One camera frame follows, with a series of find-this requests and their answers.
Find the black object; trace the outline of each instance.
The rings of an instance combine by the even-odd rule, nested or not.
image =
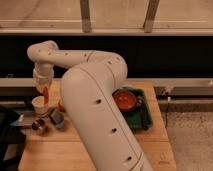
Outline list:
[[[18,127],[10,124],[19,118],[19,114],[11,109],[7,109],[0,105],[0,170],[7,170],[11,165],[17,165],[21,159],[18,155],[12,159],[4,161],[7,148],[10,144],[18,144],[23,146],[26,136]]]
[[[148,116],[147,116],[147,112],[145,112],[145,105],[143,104],[143,97],[142,96],[138,96],[138,106],[140,109],[140,114],[141,114],[141,122],[142,122],[142,127],[144,130],[148,130],[149,129],[149,121],[148,121]]]

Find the cup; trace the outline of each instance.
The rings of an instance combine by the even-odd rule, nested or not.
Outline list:
[[[32,100],[35,113],[38,117],[44,117],[48,114],[48,104],[45,104],[44,96],[37,96]]]

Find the robot end effector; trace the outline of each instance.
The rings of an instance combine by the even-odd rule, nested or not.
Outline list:
[[[40,93],[43,92],[44,87],[50,87],[54,77],[54,65],[48,59],[48,56],[54,50],[58,50],[58,46],[53,41],[35,44],[27,49],[29,58],[35,63],[33,78],[36,81],[36,88]]]

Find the hole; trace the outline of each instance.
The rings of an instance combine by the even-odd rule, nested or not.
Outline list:
[[[129,161],[131,161],[131,160],[132,160],[132,157],[131,157],[131,156],[127,157],[127,159],[126,159],[127,162],[129,162]]]
[[[116,133],[117,132],[117,129],[116,128],[113,128],[112,130],[111,130],[111,133],[112,134],[114,134],[114,133]]]
[[[101,99],[98,99],[95,101],[95,104],[100,104],[101,103]]]

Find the wooden tabletop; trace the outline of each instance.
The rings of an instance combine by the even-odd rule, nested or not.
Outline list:
[[[176,171],[176,163],[161,117],[155,92],[151,83],[126,81],[127,85],[144,90],[153,118],[153,127],[148,131],[135,131],[155,171]],[[50,107],[60,100],[60,81],[54,81],[50,89]],[[95,167],[84,148],[70,118],[65,114],[65,127],[56,129],[48,120],[48,131],[38,136],[28,136],[19,171],[95,171]]]

